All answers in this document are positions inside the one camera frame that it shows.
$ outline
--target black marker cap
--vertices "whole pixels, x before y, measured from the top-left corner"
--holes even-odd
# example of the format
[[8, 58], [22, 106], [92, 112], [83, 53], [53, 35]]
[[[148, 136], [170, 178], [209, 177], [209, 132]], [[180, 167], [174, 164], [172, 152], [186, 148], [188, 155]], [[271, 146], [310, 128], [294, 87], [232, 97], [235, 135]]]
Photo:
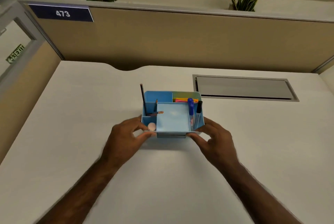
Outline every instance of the black marker cap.
[[201, 113], [202, 112], [202, 104], [203, 104], [202, 101], [198, 101], [196, 113]]

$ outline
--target glass pane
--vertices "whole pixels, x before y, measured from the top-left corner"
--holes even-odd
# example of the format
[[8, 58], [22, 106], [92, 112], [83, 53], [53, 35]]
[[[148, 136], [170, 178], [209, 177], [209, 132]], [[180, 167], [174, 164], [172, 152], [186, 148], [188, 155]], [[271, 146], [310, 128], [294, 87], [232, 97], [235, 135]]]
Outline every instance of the glass pane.
[[31, 39], [12, 21], [0, 32], [0, 76], [20, 56]]

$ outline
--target desk surface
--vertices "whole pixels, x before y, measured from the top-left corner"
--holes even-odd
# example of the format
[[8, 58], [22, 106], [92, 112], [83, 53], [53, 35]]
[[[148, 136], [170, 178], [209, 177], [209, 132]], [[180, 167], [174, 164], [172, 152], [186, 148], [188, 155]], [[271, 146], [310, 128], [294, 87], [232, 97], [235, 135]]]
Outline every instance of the desk surface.
[[[334, 96], [317, 74], [62, 61], [0, 165], [1, 223], [33, 223], [98, 158], [145, 90], [193, 91], [192, 74], [287, 78], [300, 102], [203, 99], [240, 161], [305, 224], [332, 223]], [[252, 223], [191, 139], [147, 143], [85, 223]]]

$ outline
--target blue sign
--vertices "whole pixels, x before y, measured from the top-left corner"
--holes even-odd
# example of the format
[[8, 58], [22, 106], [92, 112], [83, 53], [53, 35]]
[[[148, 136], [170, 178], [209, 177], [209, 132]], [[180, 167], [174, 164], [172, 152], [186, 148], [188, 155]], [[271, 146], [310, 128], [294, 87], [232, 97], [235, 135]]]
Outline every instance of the blue sign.
[[94, 22], [89, 7], [29, 4], [40, 19]]

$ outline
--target forearm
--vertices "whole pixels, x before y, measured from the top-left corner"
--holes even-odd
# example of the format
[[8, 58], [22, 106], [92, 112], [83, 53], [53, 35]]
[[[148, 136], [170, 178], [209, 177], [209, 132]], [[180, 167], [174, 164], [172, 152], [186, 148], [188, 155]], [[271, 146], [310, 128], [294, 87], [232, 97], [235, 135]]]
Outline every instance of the forearm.
[[225, 179], [256, 224], [301, 224], [241, 164], [223, 171]]
[[116, 168], [98, 160], [37, 224], [83, 223], [116, 171]]

